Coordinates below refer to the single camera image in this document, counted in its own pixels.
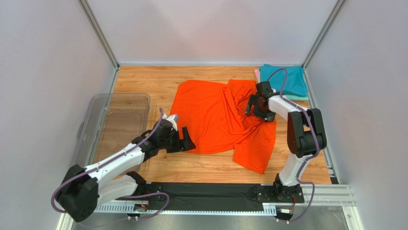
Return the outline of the aluminium corner post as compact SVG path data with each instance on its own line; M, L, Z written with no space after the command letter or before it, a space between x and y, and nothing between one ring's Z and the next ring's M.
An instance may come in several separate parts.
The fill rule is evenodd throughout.
M324 25L322 26L320 32L317 35L317 38L315 39L312 47L310 48L310 51L308 52L303 64L302 68L307 69L308 66L311 64L314 56L316 55L318 49L320 48L321 44L323 43L325 37L329 33L331 27L335 23L336 19L338 18L339 14L341 13L341 10L343 9L346 0L337 0L333 9L331 10L328 18L326 19Z
M87 0L78 0L78 3L80 5L80 7L82 8L85 16L87 17L87 20L91 26L91 28L93 29L97 39L99 40L104 52L106 53L112 67L115 70L118 70L120 68L120 64L117 60L117 58L115 57L113 50L111 48L111 46L109 45L97 19L95 14L93 13L93 10L89 4L89 2Z

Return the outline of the left aluminium corner post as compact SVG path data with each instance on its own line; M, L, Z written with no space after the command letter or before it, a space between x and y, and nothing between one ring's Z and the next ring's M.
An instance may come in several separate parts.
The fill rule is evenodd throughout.
M93 29L97 39L99 40L104 52L106 53L112 67L115 70L118 70L120 68L120 64L117 60L117 58L115 57L113 50L111 48L111 46L109 45L97 19L95 14L93 13L93 10L89 4L89 2L87 0L78 0L78 3L80 5L80 7L82 8L85 16L87 17L87 20L91 26L91 28Z

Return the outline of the orange t shirt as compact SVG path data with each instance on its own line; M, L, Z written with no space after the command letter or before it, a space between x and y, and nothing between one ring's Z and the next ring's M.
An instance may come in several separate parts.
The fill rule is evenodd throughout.
M255 92L254 80L181 83L170 113L179 116L179 127L188 128L196 145L189 153L233 150L233 162L256 173L265 173L275 145L277 123L245 114L250 96Z

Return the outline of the aluminium frame rail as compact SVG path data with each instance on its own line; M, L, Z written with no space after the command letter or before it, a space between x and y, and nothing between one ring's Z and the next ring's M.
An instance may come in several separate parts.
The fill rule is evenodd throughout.
M361 230L347 185L302 185L276 198L270 184L148 183L149 197L114 200L60 230Z

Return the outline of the mint folded t shirt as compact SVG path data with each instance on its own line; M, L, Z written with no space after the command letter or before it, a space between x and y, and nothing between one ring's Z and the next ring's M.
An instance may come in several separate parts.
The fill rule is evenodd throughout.
M284 94L284 96L291 101L308 101L309 100L308 96L298 96L298 95L292 95L292 94Z

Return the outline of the pink folded t shirt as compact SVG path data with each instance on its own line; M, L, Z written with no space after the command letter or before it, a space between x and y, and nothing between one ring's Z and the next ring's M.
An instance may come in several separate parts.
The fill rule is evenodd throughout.
M260 82L260 70L255 69L254 73L255 73L256 81L257 81L257 83L259 83Z

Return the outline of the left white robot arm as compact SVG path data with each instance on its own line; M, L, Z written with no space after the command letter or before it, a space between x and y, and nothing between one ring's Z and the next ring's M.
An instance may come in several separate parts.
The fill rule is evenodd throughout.
M85 167L71 166L51 196L53 209L82 222L97 207L118 198L164 196L161 191L148 193L146 180L127 170L156 156L160 150L175 153L195 149L187 127L178 129L177 121L177 115L162 115L152 130L145 131L116 154Z

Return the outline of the clear plastic bin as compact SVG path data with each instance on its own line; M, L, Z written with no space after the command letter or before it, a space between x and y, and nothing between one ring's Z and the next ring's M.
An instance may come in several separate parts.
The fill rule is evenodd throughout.
M78 130L70 164L84 167L123 149L147 130L149 106L146 93L95 95Z

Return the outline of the right aluminium corner post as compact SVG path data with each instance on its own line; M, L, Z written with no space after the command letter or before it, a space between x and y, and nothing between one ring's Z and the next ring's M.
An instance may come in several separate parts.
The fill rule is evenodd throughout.
M325 37L329 33L331 27L335 23L336 19L338 18L339 14L341 13L341 10L343 9L346 0L337 0L333 9L331 10L328 18L326 19L324 25L322 26L320 32L317 35L317 38L315 39L312 47L310 48L310 51L308 52L303 64L302 68L307 69L308 66L311 64L314 56L316 55L318 49L320 48L321 44L323 43Z

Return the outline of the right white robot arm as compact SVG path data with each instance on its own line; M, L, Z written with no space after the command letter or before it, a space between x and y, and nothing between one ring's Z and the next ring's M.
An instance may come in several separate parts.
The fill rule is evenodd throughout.
M273 89L268 81L263 81L256 84L256 93L250 96L245 114L267 122L280 115L287 121L290 154L273 185L257 188L258 200L303 202L300 179L311 159L327 146L321 111L296 104Z

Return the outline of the teal folded t shirt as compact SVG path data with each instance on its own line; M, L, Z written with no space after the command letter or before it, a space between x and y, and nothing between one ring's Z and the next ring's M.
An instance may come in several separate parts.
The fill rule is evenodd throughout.
M272 88L280 90L284 82L284 95L307 96L308 88L304 78L305 70L297 66L279 67L269 64L260 66L260 81L269 81Z

